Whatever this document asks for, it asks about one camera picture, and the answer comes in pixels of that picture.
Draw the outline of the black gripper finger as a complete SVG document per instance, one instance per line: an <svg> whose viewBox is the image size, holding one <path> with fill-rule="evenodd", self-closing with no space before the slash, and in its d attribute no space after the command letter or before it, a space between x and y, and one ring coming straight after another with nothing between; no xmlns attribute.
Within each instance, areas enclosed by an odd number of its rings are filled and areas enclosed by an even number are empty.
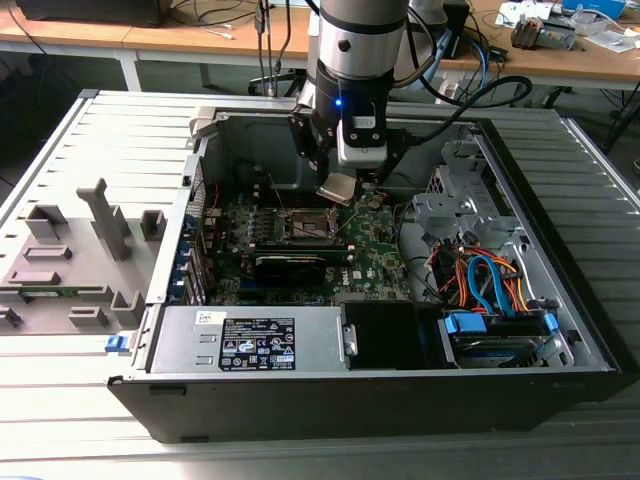
<svg viewBox="0 0 640 480"><path fill-rule="evenodd" d="M387 159L380 166L368 169L366 179L372 188L380 187L396 169L409 149L409 132L391 129L387 134Z"/></svg>
<svg viewBox="0 0 640 480"><path fill-rule="evenodd" d="M329 151L336 146L336 126L317 113L290 112L287 123L297 153L315 167L318 176L329 175Z"/></svg>

